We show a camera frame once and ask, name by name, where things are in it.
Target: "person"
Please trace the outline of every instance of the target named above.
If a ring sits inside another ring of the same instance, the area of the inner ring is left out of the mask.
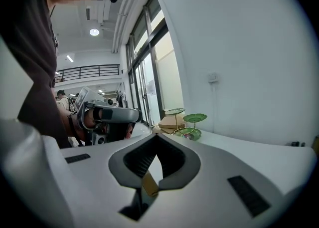
[[[57,93],[58,99],[60,100],[60,105],[65,110],[69,110],[69,98],[65,96],[64,90],[59,90]]]
[[[73,136],[68,110],[58,108],[52,94],[57,66],[55,36],[50,11],[56,4],[77,0],[2,0],[1,35],[18,63],[33,80],[18,119],[35,127],[40,134],[56,139],[60,148],[70,147]],[[84,140],[84,131],[72,116],[75,131]],[[93,127],[93,110],[85,114],[85,125]]]

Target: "balcony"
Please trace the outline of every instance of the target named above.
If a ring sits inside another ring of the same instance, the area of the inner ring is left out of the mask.
[[[56,89],[119,82],[122,82],[119,64],[73,67],[58,70],[55,75]]]

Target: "white table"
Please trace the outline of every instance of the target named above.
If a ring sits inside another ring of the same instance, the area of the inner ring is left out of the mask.
[[[176,136],[166,136],[178,141]],[[272,181],[283,194],[306,184],[317,162],[315,152],[309,147],[254,143],[206,131],[202,131],[201,138],[194,142],[198,143],[233,154]]]

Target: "window frame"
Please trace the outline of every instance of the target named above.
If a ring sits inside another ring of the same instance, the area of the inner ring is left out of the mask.
[[[158,105],[159,105],[159,116],[160,116],[160,119],[163,119],[165,116],[165,113],[163,110],[163,100],[162,100],[160,84],[159,84],[160,80],[159,80],[159,74],[157,69],[157,61],[156,61],[157,57],[156,57],[155,45],[158,43],[159,40],[161,40],[161,38],[164,35],[166,35],[166,33],[168,32],[168,27],[167,27],[165,18],[163,18],[160,21],[160,23],[156,26],[156,28],[152,31],[151,18],[150,18],[150,12],[149,12],[149,5],[152,1],[153,0],[148,0],[146,4],[143,6],[141,14],[139,15],[132,29],[130,38],[126,44],[127,63],[131,65],[130,67],[128,67],[128,73],[129,75],[133,75],[134,81],[136,82],[135,69],[141,64],[141,62],[147,57],[148,54],[151,55],[152,68],[153,68],[153,74],[154,74],[154,83],[155,83],[155,89],[156,89]],[[133,32],[135,31],[138,25],[138,22],[140,21],[140,19],[142,19],[142,17],[144,17],[146,21],[148,38],[146,42],[143,44],[143,46],[141,47],[141,49],[139,50],[138,55],[134,58],[134,49],[136,47],[135,45],[136,43],[134,43]],[[130,84],[130,90],[131,90],[132,98],[133,98],[132,90],[135,90],[136,96],[138,96],[136,83],[135,83],[135,89],[132,89]],[[137,103],[138,103],[139,109],[141,109],[142,105],[140,103],[139,98],[137,98]]]

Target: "ceiling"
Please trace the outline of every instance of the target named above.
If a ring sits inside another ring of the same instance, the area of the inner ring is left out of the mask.
[[[59,43],[57,55],[97,49],[111,50],[122,1],[58,4],[51,17],[53,31]],[[87,8],[90,11],[90,20],[87,20]],[[100,31],[98,36],[90,35],[89,31],[93,28]]]
[[[115,91],[119,88],[119,86],[120,86],[119,83],[109,83],[109,84],[92,85],[87,87],[99,94],[101,94],[99,90],[102,90],[106,94],[110,94],[110,93],[115,93]],[[66,96],[69,96],[70,94],[76,95],[76,93],[79,93],[81,89],[82,87],[78,87],[78,88],[64,90],[64,92]]]

